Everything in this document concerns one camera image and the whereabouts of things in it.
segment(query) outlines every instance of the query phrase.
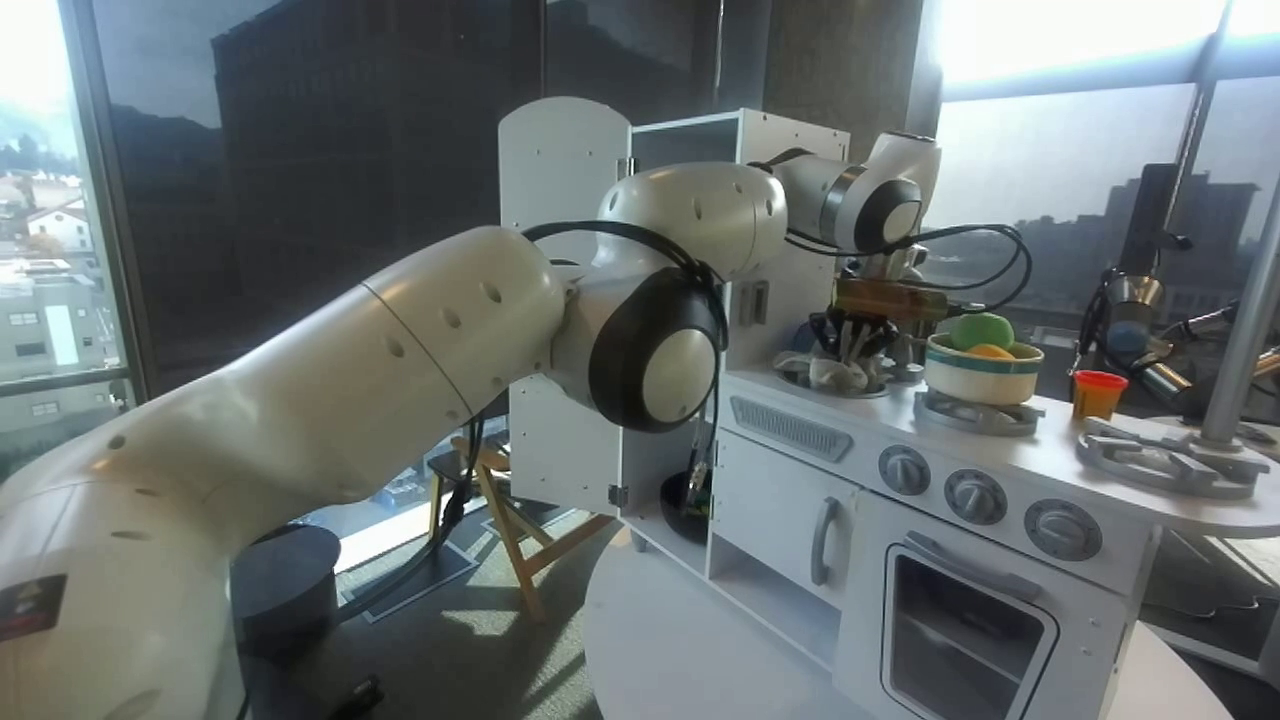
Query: toy stove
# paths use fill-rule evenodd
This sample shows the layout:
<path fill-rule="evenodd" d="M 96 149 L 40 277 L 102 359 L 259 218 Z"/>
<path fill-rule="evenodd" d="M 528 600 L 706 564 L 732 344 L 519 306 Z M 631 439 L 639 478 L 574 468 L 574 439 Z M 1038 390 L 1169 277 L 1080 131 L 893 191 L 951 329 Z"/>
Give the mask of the toy stove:
<path fill-rule="evenodd" d="M 853 489 L 838 687 L 868 715 L 1096 715 L 1157 524 L 1078 457 L 1073 406 L 922 384 L 840 400 L 728 373 L 725 478 Z"/>

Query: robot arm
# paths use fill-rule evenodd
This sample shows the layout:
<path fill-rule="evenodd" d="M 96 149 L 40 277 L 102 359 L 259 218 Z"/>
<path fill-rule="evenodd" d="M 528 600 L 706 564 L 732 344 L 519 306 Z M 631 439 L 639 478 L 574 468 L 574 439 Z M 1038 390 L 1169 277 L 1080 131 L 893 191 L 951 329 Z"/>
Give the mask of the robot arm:
<path fill-rule="evenodd" d="M 599 218 L 668 244 L 599 223 L 575 277 L 508 226 L 442 239 L 40 457 L 0 489 L 0 715 L 228 712 L 233 554 L 375 493 L 526 373 L 615 424 L 687 419 L 728 339 L 714 277 L 767 262 L 814 188 L 728 162 L 631 176 Z"/>

